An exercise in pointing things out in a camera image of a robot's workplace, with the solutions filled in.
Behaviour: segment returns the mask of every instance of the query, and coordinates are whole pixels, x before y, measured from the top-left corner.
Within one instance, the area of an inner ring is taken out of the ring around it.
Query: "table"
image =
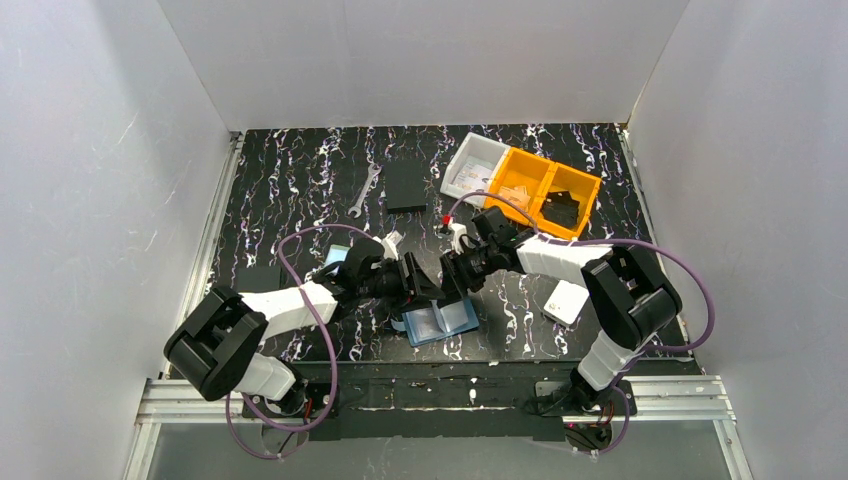
[[[447,242],[434,226],[454,199],[439,193],[441,175],[468,132],[474,132],[602,178],[590,224],[582,238],[637,238],[650,241],[647,223],[627,168],[618,131],[612,124],[467,125],[250,130],[218,239],[208,285],[232,285],[239,267],[277,264],[276,244],[314,224],[346,223],[378,236],[404,234],[401,252],[413,251],[432,279]],[[347,210],[366,177],[370,162],[385,164],[415,158],[426,165],[426,212],[387,215],[385,185],[372,189],[357,219]],[[463,204],[456,219],[471,225],[475,209]],[[331,244],[350,245],[348,232],[322,231],[286,246],[285,254],[301,276],[324,262]],[[542,317],[556,281],[536,275],[497,273],[471,299],[480,328],[413,348],[405,334],[391,328],[376,301],[363,304],[352,318],[328,326],[339,361],[462,362],[579,360],[589,350],[599,325],[587,303],[577,321],[564,327]],[[682,344],[676,322],[659,341]],[[316,328],[272,337],[262,353],[286,361],[326,361],[327,349]]]

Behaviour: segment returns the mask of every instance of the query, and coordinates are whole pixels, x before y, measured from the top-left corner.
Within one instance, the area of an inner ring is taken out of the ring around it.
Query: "light blue object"
[[[330,245],[330,251],[324,266],[335,262],[343,262],[347,257],[349,247]],[[432,301],[431,308],[422,308],[402,315],[403,321],[391,319],[392,328],[398,332],[407,332],[409,344],[413,347],[435,342],[444,338],[473,330],[480,326],[471,300],[465,298],[461,302],[452,303],[442,308]]]

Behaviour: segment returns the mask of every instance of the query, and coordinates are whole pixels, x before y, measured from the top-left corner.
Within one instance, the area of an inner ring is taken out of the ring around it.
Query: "white wall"
[[[115,479],[228,133],[155,0],[0,5],[0,478]]]
[[[688,0],[160,0],[231,130],[624,122]]]
[[[698,356],[757,478],[848,467],[846,112],[845,2],[692,0],[631,122],[659,242],[716,295]]]

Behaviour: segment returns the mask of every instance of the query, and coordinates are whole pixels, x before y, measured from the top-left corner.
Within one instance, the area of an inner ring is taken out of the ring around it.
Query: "metal wrench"
[[[365,195],[367,195],[368,190],[371,189],[371,182],[374,181],[374,177],[376,177],[382,169],[383,167],[376,163],[372,163],[371,166],[368,167],[368,178],[365,179],[365,186],[362,187],[362,191],[359,192],[359,198],[356,199],[356,204],[350,207],[350,210],[347,211],[348,215],[353,218],[359,218],[359,216],[362,215],[362,202],[365,201]]]

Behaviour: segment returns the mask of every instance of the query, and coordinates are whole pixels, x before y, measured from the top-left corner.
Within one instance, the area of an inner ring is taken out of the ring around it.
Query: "yellow storage bin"
[[[522,206],[540,230],[570,239],[579,237],[589,223],[600,188],[601,179],[594,175],[510,148],[489,191]],[[530,224],[500,200],[487,198],[485,207],[493,205],[501,207],[507,218]],[[563,210],[576,213],[562,215]]]

